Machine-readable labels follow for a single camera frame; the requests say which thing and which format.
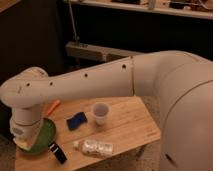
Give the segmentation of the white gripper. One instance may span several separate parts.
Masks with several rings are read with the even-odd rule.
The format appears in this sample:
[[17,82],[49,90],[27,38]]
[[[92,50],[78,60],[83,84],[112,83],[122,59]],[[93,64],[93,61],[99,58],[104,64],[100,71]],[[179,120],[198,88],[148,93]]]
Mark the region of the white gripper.
[[43,149],[48,144],[47,124],[43,120],[31,125],[21,125],[10,119],[10,132],[14,136],[14,143],[21,149]]

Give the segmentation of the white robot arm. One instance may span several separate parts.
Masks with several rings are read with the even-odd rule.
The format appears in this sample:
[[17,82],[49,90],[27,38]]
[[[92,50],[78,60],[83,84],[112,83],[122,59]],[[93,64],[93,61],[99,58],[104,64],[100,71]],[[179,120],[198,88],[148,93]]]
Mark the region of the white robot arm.
[[32,67],[0,86],[0,100],[27,140],[42,103],[132,95],[159,99],[159,171],[213,171],[213,61],[198,55],[154,52],[52,77]]

